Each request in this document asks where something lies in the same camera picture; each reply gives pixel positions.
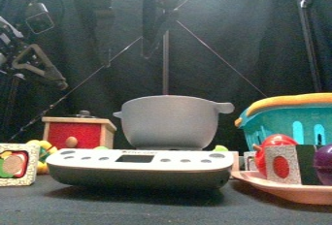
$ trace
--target bowl handle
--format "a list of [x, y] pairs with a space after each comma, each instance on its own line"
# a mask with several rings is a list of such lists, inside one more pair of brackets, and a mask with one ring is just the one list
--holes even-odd
[[113, 115], [118, 118], [122, 118], [122, 112], [114, 112]]
[[233, 103], [216, 103], [219, 113], [232, 113], [235, 106]]

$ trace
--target gray mixing bowl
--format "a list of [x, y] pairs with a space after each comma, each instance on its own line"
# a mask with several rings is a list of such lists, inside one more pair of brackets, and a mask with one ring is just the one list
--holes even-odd
[[164, 95], [130, 100], [113, 115], [136, 148], [200, 150], [213, 141], [220, 113], [232, 112], [232, 103]]

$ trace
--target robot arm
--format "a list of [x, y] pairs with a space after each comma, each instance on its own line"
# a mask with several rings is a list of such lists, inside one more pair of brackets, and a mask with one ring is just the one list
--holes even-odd
[[53, 64], [43, 49], [23, 41], [23, 34], [0, 17], [0, 69], [6, 72], [26, 70], [61, 90], [67, 88], [66, 78]]

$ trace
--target teal plastic basket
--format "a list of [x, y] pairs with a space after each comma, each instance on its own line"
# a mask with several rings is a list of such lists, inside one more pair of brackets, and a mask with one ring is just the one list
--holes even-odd
[[300, 145], [332, 143], [332, 105], [270, 108], [247, 116], [243, 112], [239, 128], [244, 130], [249, 150], [270, 135], [284, 134]]

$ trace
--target black table surface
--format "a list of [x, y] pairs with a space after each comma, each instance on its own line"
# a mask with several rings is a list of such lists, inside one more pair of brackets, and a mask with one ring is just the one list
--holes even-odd
[[231, 179], [216, 191], [70, 186], [38, 176], [0, 187], [0, 224], [332, 224], [332, 206], [288, 202]]

